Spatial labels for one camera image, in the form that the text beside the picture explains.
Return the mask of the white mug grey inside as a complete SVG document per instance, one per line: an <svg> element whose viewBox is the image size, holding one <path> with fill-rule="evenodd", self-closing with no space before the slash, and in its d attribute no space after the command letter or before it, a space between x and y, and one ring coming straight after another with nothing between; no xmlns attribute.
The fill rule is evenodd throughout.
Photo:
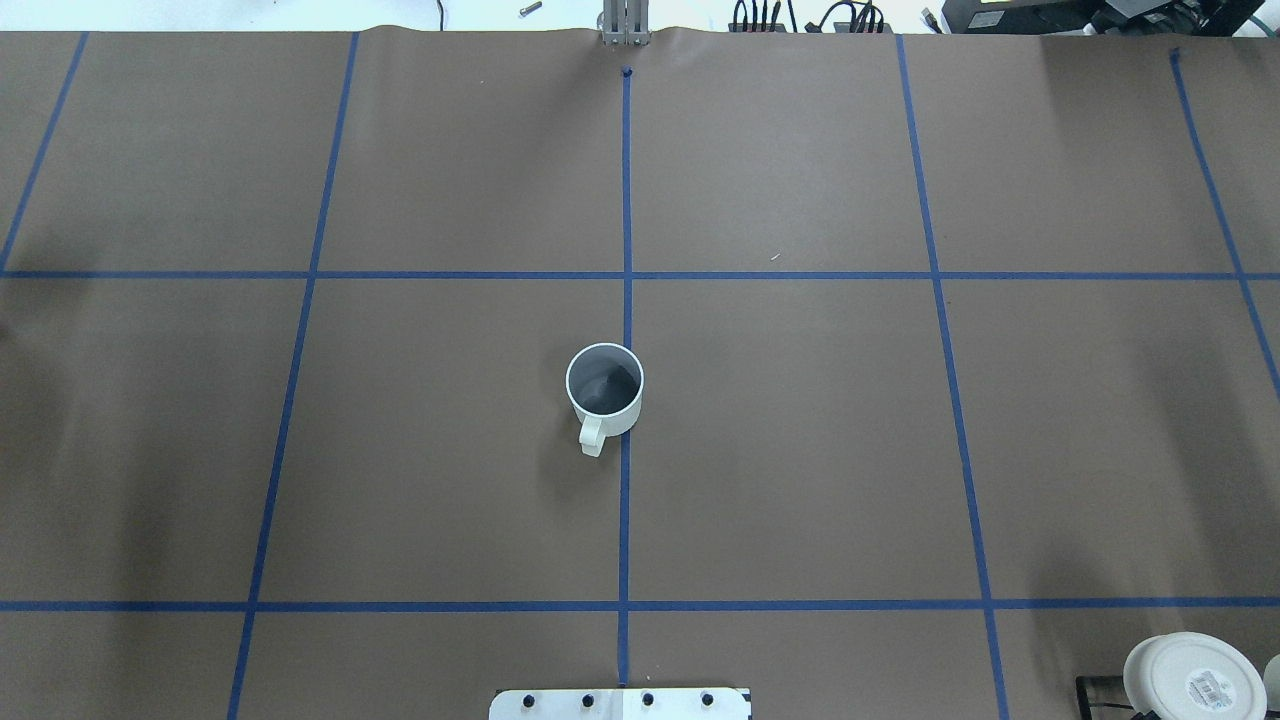
<svg viewBox="0 0 1280 720"><path fill-rule="evenodd" d="M594 343L572 356L564 389L580 424L584 455L598 457L609 438L631 432L643 410L645 382L640 359L623 345Z"/></svg>

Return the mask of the aluminium frame post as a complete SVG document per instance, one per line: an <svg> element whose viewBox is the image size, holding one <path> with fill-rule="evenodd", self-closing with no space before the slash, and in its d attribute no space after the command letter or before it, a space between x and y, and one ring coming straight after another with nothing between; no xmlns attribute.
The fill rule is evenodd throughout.
<svg viewBox="0 0 1280 720"><path fill-rule="evenodd" d="M605 46L641 47L652 41L648 0L605 0L598 29Z"/></svg>

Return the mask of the white bowl cup in rack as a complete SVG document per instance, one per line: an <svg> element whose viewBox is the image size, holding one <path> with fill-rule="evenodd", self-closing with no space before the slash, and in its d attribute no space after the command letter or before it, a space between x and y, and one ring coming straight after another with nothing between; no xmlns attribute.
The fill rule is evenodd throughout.
<svg viewBox="0 0 1280 720"><path fill-rule="evenodd" d="M1263 678L1239 650L1212 635L1175 632L1126 656L1123 685L1138 714L1161 719L1265 719Z"/></svg>

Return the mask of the white pedestal column base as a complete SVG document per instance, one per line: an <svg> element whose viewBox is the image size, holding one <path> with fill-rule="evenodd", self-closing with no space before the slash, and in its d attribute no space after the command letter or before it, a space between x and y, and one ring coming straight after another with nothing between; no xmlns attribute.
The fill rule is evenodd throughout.
<svg viewBox="0 0 1280 720"><path fill-rule="evenodd" d="M489 719L751 719L749 689L662 687L512 689L490 702Z"/></svg>

